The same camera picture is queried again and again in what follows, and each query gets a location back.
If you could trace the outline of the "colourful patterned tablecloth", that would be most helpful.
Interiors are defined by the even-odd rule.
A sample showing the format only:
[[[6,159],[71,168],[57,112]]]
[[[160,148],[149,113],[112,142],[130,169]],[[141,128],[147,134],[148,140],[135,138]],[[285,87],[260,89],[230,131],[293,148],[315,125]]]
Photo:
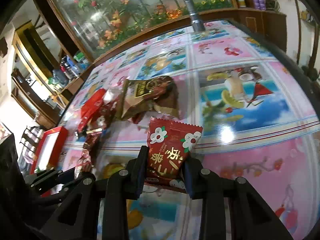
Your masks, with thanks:
[[[147,81],[173,79],[178,114],[147,111],[137,121],[115,118],[101,135],[93,173],[105,178],[148,145],[160,174],[189,151],[223,179],[245,178],[293,239],[319,222],[319,93],[280,49],[234,22],[171,31],[117,53],[89,71],[60,120],[69,135],[58,167],[78,163],[81,108],[99,89],[123,89],[123,110],[142,103]]]

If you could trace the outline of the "red flower snack packet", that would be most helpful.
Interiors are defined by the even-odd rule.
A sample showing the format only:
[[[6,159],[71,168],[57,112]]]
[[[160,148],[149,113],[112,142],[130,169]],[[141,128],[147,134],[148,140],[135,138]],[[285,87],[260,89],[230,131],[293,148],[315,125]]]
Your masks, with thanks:
[[[147,137],[148,166],[145,182],[185,189],[182,164],[202,137],[203,127],[152,117]]]

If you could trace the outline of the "red cake pack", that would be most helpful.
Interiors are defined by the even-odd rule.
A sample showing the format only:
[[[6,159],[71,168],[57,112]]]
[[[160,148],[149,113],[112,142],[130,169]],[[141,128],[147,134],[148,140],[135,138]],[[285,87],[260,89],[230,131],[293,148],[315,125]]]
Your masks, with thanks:
[[[100,88],[97,90],[81,107],[80,122],[77,128],[78,133],[82,133],[87,126],[89,120],[99,111],[103,105],[103,98],[106,94],[106,90]]]

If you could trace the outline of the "red gift box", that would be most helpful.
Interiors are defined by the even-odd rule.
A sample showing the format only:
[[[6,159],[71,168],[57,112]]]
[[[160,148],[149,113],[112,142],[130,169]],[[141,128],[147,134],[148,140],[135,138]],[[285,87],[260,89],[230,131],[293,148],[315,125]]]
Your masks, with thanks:
[[[58,163],[67,135],[67,129],[62,126],[44,132],[36,148],[30,175],[52,167],[59,170]]]

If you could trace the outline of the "red patterned snack bag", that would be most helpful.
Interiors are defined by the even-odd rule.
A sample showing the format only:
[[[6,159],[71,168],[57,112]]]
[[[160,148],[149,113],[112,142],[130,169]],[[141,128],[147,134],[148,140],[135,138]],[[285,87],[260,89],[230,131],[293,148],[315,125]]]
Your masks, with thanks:
[[[117,100],[108,103],[103,101],[99,111],[89,120],[82,133],[85,142],[79,160],[76,163],[74,177],[78,178],[84,172],[91,172],[97,162],[98,146],[100,139],[106,134],[116,113]]]

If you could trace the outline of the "brown snack bag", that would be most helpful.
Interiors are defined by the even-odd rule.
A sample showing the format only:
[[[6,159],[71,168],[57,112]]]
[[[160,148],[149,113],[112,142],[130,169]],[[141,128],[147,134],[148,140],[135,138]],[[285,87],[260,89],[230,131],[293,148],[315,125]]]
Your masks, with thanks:
[[[170,76],[148,80],[126,79],[116,107],[116,118],[140,118],[148,111],[179,117],[178,88]]]

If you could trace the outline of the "silver flashlight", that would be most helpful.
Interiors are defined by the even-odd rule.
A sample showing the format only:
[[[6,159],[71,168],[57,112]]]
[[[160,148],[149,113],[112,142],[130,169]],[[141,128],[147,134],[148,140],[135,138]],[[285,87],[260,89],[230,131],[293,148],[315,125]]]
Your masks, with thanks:
[[[189,17],[191,20],[191,26],[193,30],[197,33],[205,31],[204,23],[201,20],[196,8],[195,4],[193,3],[193,0],[183,0],[185,3],[185,7],[188,10]]]

